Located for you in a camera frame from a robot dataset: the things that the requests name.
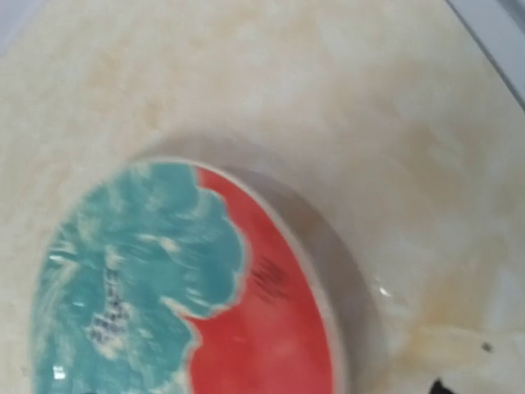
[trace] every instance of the brown stain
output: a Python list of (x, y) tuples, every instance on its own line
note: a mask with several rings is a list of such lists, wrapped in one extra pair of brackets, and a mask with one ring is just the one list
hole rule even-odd
[(222, 21), (217, 24), (217, 28), (214, 29), (217, 32), (218, 37), (231, 37), (235, 35), (237, 30), (243, 25), (253, 19), (256, 19), (258, 15), (258, 10), (254, 7), (245, 8), (238, 10), (235, 13), (230, 14), (225, 17)]
[(501, 238), (481, 239), (459, 257), (453, 270), (429, 281), (407, 343), (370, 392), (384, 392), (392, 379), (475, 364), (490, 356), (480, 347), (485, 310), (506, 253)]
[(87, 83), (91, 88), (105, 88), (114, 85), (121, 70), (121, 60), (112, 53), (102, 53), (96, 66), (88, 77)]
[(133, 36), (133, 31), (126, 31), (113, 45), (100, 53), (87, 78), (88, 87), (97, 89), (116, 85), (122, 77), (122, 65), (126, 62), (125, 50), (132, 44)]
[(479, 240), (454, 270), (427, 286), (418, 326), (450, 326), (481, 332), (500, 262), (507, 259), (503, 239), (493, 236)]
[(144, 123), (152, 129), (158, 128), (158, 121), (161, 112), (161, 105), (156, 101), (147, 101), (146, 106), (142, 108), (142, 118)]

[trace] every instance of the white object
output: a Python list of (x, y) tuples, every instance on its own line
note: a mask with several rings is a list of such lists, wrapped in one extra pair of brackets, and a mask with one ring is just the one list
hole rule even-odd
[(39, 4), (40, 0), (0, 0), (0, 55)]
[(525, 102), (525, 0), (448, 0), (498, 69), (514, 97)]

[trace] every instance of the red pattern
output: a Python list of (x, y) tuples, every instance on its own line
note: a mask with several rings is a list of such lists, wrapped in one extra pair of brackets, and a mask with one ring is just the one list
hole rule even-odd
[(209, 170), (198, 174), (201, 186), (226, 201), (249, 261), (239, 303), (215, 318), (191, 319), (202, 336), (190, 361), (194, 394), (333, 393), (321, 316), (284, 237), (237, 185)]

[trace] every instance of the teal lid section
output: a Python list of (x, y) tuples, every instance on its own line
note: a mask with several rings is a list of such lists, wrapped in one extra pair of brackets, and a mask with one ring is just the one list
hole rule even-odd
[(244, 241), (194, 167), (139, 163), (57, 230), (34, 298), (35, 394), (191, 393), (199, 335), (235, 302)]

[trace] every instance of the stained surface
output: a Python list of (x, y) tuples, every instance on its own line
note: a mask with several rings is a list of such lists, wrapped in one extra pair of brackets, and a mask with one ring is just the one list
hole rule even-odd
[(186, 136), (297, 191), (355, 257), (373, 303), (349, 319), (382, 332), (356, 345), (359, 392), (456, 375), (525, 392), (523, 125), (442, 1), (49, 0), (0, 59), (0, 387), (30, 392), (30, 306), (60, 221)]

